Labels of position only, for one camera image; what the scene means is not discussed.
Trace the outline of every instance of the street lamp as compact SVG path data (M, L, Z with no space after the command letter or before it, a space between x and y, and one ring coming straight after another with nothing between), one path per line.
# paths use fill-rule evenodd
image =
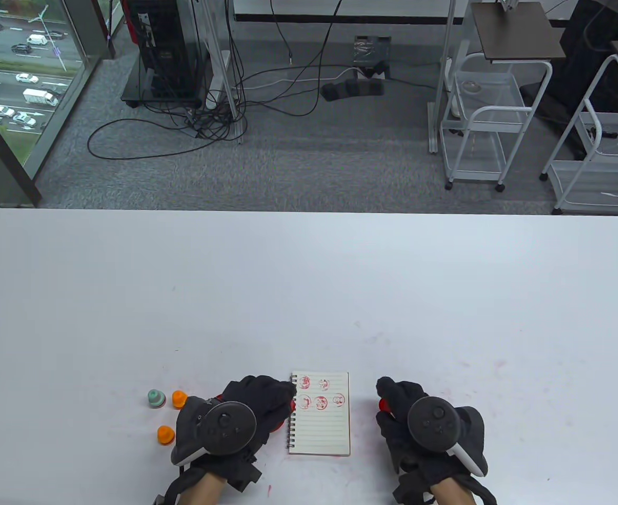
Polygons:
M49 30L47 29L47 25L45 24L44 15L45 15L45 12L47 12L48 7L49 7L48 4L45 5L45 8L42 9L42 12L38 14L37 17L33 17L33 19L30 19L29 23L32 23L34 21L40 21L42 23L42 26L44 26L47 38L49 39L50 43L52 43L54 54L56 55L56 57L58 57L58 60L61 62L61 66L63 67L64 72L67 72L68 70L66 69L66 64L63 63L63 60L61 59L61 50L59 50L59 48L56 47L56 44L54 44L54 40L52 39L52 34L49 33Z

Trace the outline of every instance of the white van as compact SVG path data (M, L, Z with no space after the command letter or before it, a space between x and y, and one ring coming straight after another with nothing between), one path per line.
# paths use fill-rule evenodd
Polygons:
M28 42L29 44L33 44L34 46L46 46L47 44L49 44L49 40L47 40L46 36L38 34L29 35L26 42Z

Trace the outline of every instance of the truck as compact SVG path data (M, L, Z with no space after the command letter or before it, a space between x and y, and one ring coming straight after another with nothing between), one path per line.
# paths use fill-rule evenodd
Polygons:
M56 107L58 105L58 98L49 91L42 91L40 89L25 89L23 92L23 98L26 103L29 104L44 104Z

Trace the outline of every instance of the white rolling cart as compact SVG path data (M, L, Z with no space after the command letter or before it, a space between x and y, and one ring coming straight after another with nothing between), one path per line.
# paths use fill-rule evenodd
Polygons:
M552 214L618 214L618 113L597 113L592 105L592 93L605 70L612 62L618 65L618 42L613 45L617 53L601 65L540 174L540 180L550 179L557 197ZM555 159L573 128L582 139L585 158Z
M468 55L475 31L483 52ZM468 4L462 40L449 72L451 93L439 128L446 190L453 188L455 179L492 180L497 181L496 191L505 189L504 179L552 77L549 60L561 57L563 51L540 3L518 3L512 10L503 10L497 3ZM487 60L491 67L487 72L464 70L475 59ZM518 65L543 70L531 106L525 106L513 73ZM454 102L458 119L450 116ZM501 144L505 133L517 135L507 155Z

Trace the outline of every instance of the white car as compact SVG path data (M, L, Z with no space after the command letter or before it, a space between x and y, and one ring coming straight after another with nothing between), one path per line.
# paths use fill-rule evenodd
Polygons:
M37 123L37 121L34 118L30 117L26 113L18 113L16 116L14 116L13 120L19 123L20 125L26 125L26 126L35 126L35 123Z
M33 74L16 74L16 80L19 82L26 82L28 84L36 84L40 79Z
M12 117L14 116L16 111L13 108L6 107L4 105L0 105L0 116L2 117Z

